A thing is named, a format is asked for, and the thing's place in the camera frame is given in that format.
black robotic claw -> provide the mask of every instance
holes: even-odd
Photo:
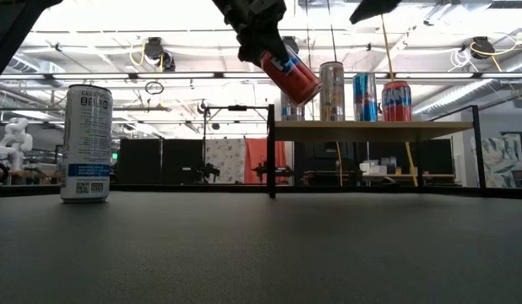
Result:
[[[402,0],[363,0],[353,12],[350,21],[352,24],[392,12]]]
[[[241,44],[238,58],[260,66],[263,51],[282,62],[289,60],[278,32],[278,22],[285,12],[284,0],[212,0],[237,33]]]

orange curtain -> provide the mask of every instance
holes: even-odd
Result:
[[[275,144],[276,166],[286,166],[285,162],[285,143],[276,142]],[[259,183],[259,177],[255,171],[256,167],[267,160],[267,139],[252,138],[246,139],[246,160],[244,161],[244,182]],[[283,182],[286,177],[276,177],[276,182]],[[267,175],[263,174],[263,183],[267,182]]]

can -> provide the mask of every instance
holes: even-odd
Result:
[[[295,106],[290,102],[289,97],[284,92],[280,93],[281,120],[288,122],[304,122],[304,105]]]
[[[412,122],[411,88],[405,81],[392,81],[383,87],[385,122]]]
[[[75,84],[66,102],[60,197],[65,203],[103,202],[111,168],[111,91]]]
[[[356,122],[378,120],[376,74],[360,73],[353,77],[353,108]]]
[[[341,62],[326,62],[319,67],[321,77],[320,118],[323,122],[345,120],[344,65]]]
[[[321,81],[289,46],[285,48],[289,54],[288,62],[283,63],[270,52],[264,51],[259,60],[261,68],[295,106],[302,106],[319,92]]]

black table surface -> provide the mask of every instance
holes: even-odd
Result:
[[[522,200],[0,198],[0,303],[522,303]]]

white robot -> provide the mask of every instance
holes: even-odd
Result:
[[[24,152],[32,150],[32,135],[26,133],[26,127],[26,118],[12,118],[5,127],[6,134],[0,141],[0,160],[9,170],[22,170]]]

